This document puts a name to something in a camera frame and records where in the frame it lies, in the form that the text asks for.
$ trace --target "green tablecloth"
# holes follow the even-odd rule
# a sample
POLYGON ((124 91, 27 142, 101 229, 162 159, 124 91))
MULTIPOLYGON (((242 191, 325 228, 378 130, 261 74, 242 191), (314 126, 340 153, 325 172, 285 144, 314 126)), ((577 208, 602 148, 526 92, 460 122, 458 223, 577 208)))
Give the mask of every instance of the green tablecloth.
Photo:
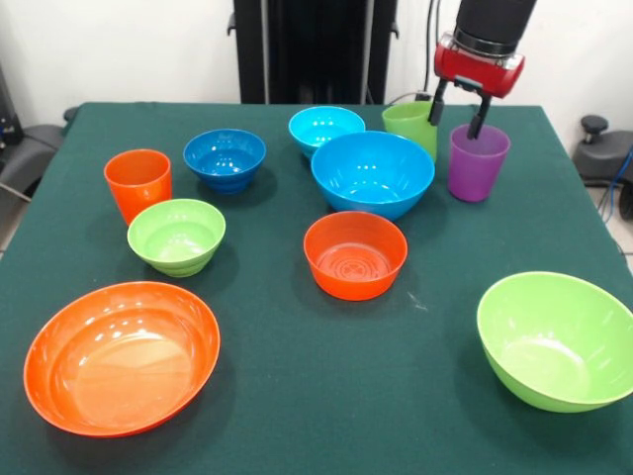
MULTIPOLYGON (((314 284, 306 228, 328 212, 286 124, 299 106, 89 104, 81 108, 0 261, 0 471, 6 474, 625 474, 633 400, 580 415, 532 409, 497 381, 476 331, 479 298, 513 272, 567 272, 633 305, 633 280, 540 108, 494 108, 512 149, 490 200, 446 190, 448 108, 437 178, 398 221, 409 257, 366 303, 314 284), (188 139, 241 128, 268 145, 243 194, 213 194, 186 169, 188 139), (171 281, 128 249, 103 165, 165 151, 175 197, 226 214, 211 265, 178 285, 201 296, 223 347, 205 390, 176 419, 123 439, 49 427, 22 387, 27 348, 62 306, 121 281, 171 281)), ((382 129, 381 107, 352 108, 382 129)))

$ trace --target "small green bowl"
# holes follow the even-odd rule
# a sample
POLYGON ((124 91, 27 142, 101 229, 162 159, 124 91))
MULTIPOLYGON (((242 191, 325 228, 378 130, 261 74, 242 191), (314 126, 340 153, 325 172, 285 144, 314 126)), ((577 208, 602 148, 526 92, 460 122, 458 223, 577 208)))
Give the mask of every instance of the small green bowl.
POLYGON ((136 216, 128 229, 128 243, 156 270, 188 277, 211 260, 225 230, 225 217, 209 203, 169 200, 136 216))
POLYGON ((477 326, 495 374, 536 408, 579 413, 633 392, 633 314, 585 280, 510 275, 484 294, 477 326))

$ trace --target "large light blue bowl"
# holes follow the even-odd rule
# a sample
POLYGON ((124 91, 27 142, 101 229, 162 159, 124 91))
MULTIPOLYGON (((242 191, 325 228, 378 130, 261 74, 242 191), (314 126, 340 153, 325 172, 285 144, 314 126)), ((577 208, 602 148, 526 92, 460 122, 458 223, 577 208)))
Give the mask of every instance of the large light blue bowl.
POLYGON ((316 106, 295 114, 288 123, 288 130, 304 156, 310 159, 324 143, 363 132, 365 123, 358 114, 342 107, 316 106))
POLYGON ((255 134, 218 129, 192 138, 183 152, 185 163, 218 193, 239 193, 252 181, 266 156, 266 145, 255 134))
POLYGON ((417 143, 385 132, 334 139, 312 160, 313 176, 337 211, 367 211, 396 220, 433 181, 435 165, 417 143))

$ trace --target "cup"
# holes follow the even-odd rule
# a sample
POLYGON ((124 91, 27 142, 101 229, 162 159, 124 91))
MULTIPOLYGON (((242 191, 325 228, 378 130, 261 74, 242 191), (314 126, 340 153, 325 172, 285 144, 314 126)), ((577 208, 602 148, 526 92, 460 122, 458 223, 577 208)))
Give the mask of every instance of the cup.
POLYGON ((171 163, 160 151, 124 151, 110 159, 104 175, 128 226, 145 208, 171 199, 171 163))
POLYGON ((383 111, 385 130, 414 141, 437 159, 437 127, 428 122, 431 103, 428 101, 407 102, 383 111))
POLYGON ((491 194, 511 142, 504 131, 491 126, 483 126, 479 137, 470 140, 468 128, 460 126, 451 133, 448 190, 460 200, 477 203, 491 194))

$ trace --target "white wall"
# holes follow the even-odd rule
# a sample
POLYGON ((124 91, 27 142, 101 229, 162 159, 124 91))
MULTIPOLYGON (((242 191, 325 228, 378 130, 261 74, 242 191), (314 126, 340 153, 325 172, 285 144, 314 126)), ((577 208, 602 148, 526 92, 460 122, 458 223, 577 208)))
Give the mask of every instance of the white wall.
MULTIPOLYGON (((568 149, 588 112, 633 129, 633 2, 600 5, 539 0, 519 46, 525 70, 504 101, 542 104, 568 149)), ((458 6, 443 0, 441 31, 458 6)), ((426 0, 400 0, 388 99, 421 86, 426 10, 426 0)), ((232 0, 0 0, 0 62, 26 125, 60 123, 88 100, 238 102, 231 11, 232 0)), ((476 97, 451 88, 447 99, 476 97)))

